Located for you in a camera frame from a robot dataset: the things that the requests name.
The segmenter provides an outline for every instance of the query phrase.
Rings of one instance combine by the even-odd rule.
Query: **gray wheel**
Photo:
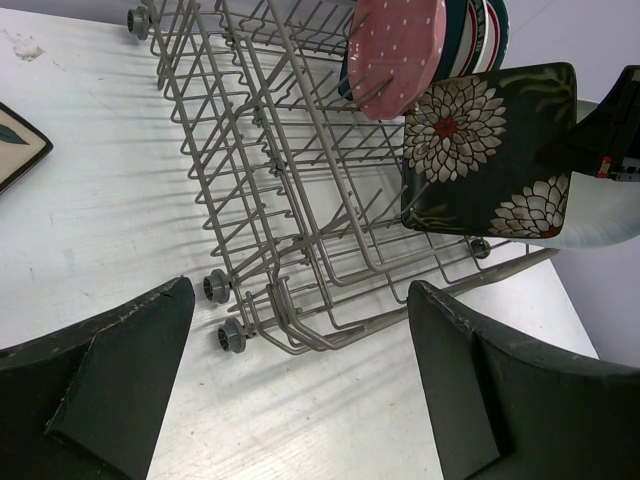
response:
[[[136,9],[129,10],[127,13],[127,28],[131,35],[138,37],[138,40],[146,40],[149,36],[149,11],[146,7],[140,5]]]
[[[229,318],[218,328],[218,342],[225,352],[242,353],[247,346],[244,328],[235,318]]]
[[[229,279],[220,269],[216,269],[211,272],[211,275],[204,277],[202,287],[207,299],[214,303],[227,303],[231,298]]]
[[[484,238],[471,240],[471,252],[478,260],[484,260],[491,253],[491,245]]]

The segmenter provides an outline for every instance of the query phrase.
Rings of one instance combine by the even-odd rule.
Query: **metal wire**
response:
[[[336,350],[406,318],[412,279],[460,294],[555,253],[499,242],[494,260],[480,260],[472,239],[402,226],[403,121],[369,121],[337,93],[361,83],[339,77],[359,28],[353,3],[143,3],[158,88],[183,127],[203,228],[217,240],[211,255],[224,262],[229,311],[247,337],[294,355]]]

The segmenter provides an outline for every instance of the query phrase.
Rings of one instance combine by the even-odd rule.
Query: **white wall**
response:
[[[578,73],[579,97],[600,101],[624,66],[640,64],[639,0],[506,2],[511,37],[505,66],[568,61]],[[137,0],[0,0],[0,7],[116,24],[124,24],[136,5]],[[640,239],[561,252],[554,264],[600,356],[640,366]]]

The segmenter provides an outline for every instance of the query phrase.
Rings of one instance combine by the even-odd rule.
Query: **dishwasher rack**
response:
[[[225,350],[257,334],[293,355],[337,350],[406,319],[413,279],[458,295],[556,253],[402,226],[404,122],[370,121],[337,92],[353,1],[142,3],[128,27],[152,35],[224,263],[205,294],[235,297]]]

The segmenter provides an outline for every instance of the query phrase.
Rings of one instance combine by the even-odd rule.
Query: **ceramic dish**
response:
[[[0,193],[52,149],[47,137],[0,103]]]
[[[358,2],[347,66],[354,100],[367,118],[396,118],[427,89],[446,22],[444,0]]]
[[[444,40],[440,64],[433,76],[433,81],[445,80],[451,75],[456,61],[462,33],[467,19],[468,0],[446,0],[447,5],[447,34]]]
[[[460,46],[460,40],[462,38],[462,32],[464,31],[465,21],[467,19],[467,7],[468,0],[448,0],[445,1],[447,8],[447,29],[444,41],[444,47],[442,48],[442,55],[440,56],[440,63],[436,69],[436,73],[433,76],[434,82],[449,78],[453,64],[458,54]],[[340,85],[338,86],[338,93],[349,101],[353,101],[353,95],[351,95],[351,85],[347,78],[347,55],[345,54],[342,60],[342,67],[340,69]]]
[[[471,74],[486,46],[487,5],[485,0],[469,0],[464,30],[450,77]]]
[[[494,70],[493,67],[498,59],[498,52],[500,51],[501,26],[498,14],[493,5],[494,3],[500,3],[503,11],[506,12],[506,8],[504,3],[502,3],[502,0],[487,0],[486,48],[482,52],[482,56],[475,68],[476,73]]]
[[[570,178],[535,155],[575,125],[575,92],[566,63],[432,84],[406,117],[403,224],[487,237],[558,235]]]
[[[598,106],[578,102],[578,120]],[[640,235],[640,184],[615,182],[580,173],[571,174],[566,221],[560,234],[525,243],[551,248],[596,248],[615,245]]]
[[[489,63],[489,70],[499,70],[502,62],[504,62],[504,57],[507,54],[507,47],[509,45],[509,13],[504,0],[487,0],[487,12],[489,18],[492,19],[492,23],[497,25],[497,27],[494,27],[497,50],[495,50],[494,47]]]

